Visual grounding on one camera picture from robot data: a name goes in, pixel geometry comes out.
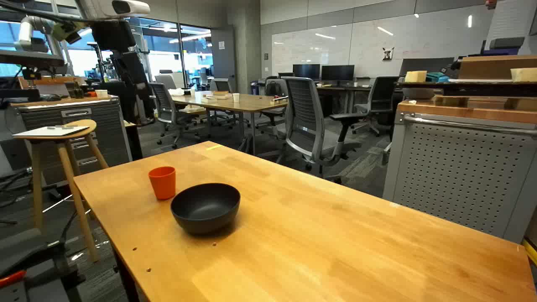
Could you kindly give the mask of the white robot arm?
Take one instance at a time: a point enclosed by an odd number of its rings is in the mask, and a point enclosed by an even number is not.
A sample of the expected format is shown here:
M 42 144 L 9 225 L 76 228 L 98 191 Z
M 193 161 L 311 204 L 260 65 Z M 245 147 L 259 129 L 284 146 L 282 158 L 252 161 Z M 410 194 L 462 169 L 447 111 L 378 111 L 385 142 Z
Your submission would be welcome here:
M 19 32 L 19 43 L 29 45 L 31 33 L 37 23 L 44 23 L 56 40 L 74 43 L 78 32 L 89 27 L 94 42 L 101 50 L 113 52 L 113 65 L 123 82 L 119 95 L 123 117 L 136 121 L 135 104 L 143 100 L 148 117 L 153 116 L 153 100 L 148 79 L 140 55 L 135 50 L 136 40 L 126 18 L 136 13 L 150 13 L 151 7 L 145 0 L 76 0 L 81 17 L 56 15 L 22 8 L 24 18 Z

